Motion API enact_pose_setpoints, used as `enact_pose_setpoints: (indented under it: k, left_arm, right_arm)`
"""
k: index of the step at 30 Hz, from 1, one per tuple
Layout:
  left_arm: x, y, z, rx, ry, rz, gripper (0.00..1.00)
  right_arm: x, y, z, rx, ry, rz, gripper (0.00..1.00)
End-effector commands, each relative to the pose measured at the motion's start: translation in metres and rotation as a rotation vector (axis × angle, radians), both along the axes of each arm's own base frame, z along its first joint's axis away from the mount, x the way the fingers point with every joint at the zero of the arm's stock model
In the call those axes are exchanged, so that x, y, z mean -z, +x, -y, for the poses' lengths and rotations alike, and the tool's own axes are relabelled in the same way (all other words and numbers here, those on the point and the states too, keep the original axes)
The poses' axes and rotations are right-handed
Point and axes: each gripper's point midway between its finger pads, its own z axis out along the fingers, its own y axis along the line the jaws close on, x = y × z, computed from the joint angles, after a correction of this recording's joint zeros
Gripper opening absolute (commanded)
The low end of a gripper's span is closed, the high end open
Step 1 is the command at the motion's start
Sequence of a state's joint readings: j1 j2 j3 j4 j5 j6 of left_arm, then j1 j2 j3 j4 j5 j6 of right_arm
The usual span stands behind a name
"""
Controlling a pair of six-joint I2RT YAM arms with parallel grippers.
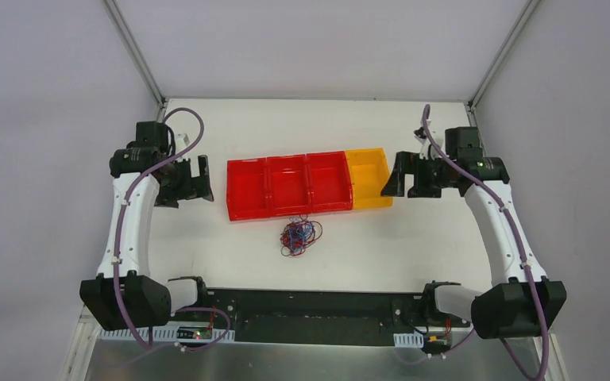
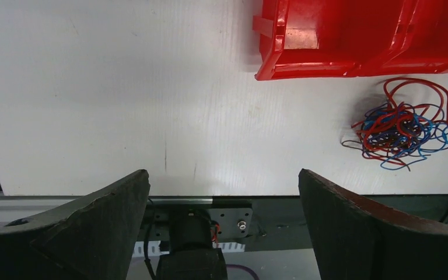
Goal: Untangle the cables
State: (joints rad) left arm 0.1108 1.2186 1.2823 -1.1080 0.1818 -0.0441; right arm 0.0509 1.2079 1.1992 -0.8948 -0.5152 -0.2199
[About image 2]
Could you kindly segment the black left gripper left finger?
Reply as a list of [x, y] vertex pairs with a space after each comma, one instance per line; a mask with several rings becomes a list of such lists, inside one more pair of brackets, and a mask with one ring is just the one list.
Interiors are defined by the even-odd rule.
[[148, 172], [137, 170], [0, 226], [0, 279], [125, 279], [149, 190]]

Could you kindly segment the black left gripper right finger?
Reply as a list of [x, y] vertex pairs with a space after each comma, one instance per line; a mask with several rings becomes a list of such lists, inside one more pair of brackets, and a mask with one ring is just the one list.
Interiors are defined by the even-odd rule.
[[401, 212], [311, 170], [299, 193], [322, 279], [448, 279], [448, 224]]

